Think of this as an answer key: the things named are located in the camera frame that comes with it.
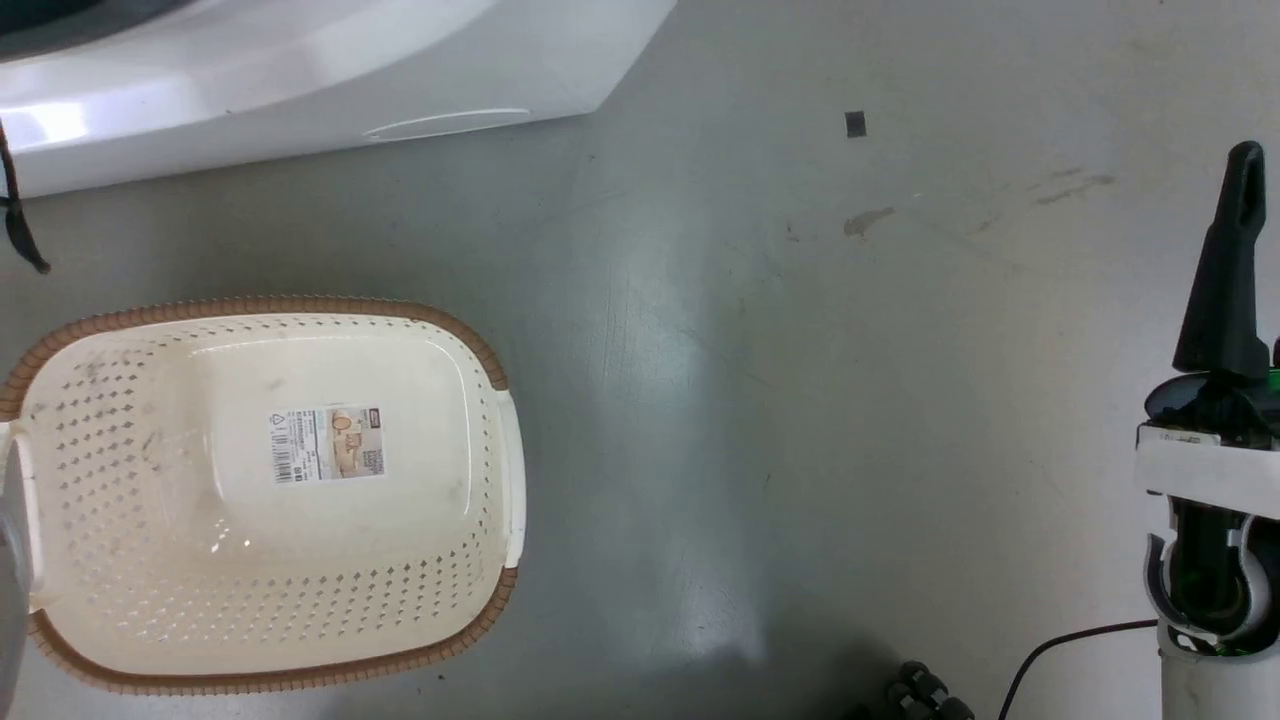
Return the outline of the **paper label sticker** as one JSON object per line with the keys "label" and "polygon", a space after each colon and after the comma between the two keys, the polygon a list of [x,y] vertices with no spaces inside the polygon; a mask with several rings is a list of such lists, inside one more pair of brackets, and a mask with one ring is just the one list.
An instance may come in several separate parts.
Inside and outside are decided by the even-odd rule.
{"label": "paper label sticker", "polygon": [[278,486],[378,478],[387,474],[385,423],[374,405],[273,413],[268,419]]}

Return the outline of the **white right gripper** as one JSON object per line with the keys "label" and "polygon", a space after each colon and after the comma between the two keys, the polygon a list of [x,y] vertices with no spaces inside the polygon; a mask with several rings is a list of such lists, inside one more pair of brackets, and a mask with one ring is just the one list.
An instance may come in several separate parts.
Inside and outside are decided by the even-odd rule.
{"label": "white right gripper", "polygon": [[1206,656],[1280,647],[1280,368],[1258,337],[1254,269],[1266,219],[1265,150],[1244,141],[1228,155],[1172,357],[1196,374],[1156,387],[1135,432],[1135,483],[1167,510],[1148,536],[1146,592]]}

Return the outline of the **cream laundry basket brown rim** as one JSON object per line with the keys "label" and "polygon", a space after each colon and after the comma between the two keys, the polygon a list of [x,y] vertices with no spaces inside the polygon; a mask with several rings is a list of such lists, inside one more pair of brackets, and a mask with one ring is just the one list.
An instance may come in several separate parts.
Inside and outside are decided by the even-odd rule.
{"label": "cream laundry basket brown rim", "polygon": [[[273,413],[374,405],[387,474],[278,486]],[[0,369],[35,582],[28,633],[122,694],[248,694],[463,653],[527,528],[490,345],[421,304],[238,297],[90,316]]]}

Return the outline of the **dark washing machine door glass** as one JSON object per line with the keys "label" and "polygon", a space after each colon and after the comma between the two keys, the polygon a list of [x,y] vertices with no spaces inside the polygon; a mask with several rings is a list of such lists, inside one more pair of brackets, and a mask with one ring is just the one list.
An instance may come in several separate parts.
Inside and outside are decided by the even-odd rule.
{"label": "dark washing machine door glass", "polygon": [[49,55],[141,27],[195,0],[0,0],[0,63]]}

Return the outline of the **white washing machine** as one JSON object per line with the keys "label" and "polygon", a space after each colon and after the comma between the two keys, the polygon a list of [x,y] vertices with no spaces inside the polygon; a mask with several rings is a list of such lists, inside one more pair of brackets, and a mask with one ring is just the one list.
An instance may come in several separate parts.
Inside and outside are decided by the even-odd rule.
{"label": "white washing machine", "polygon": [[38,197],[595,111],[678,0],[195,0],[0,63]]}

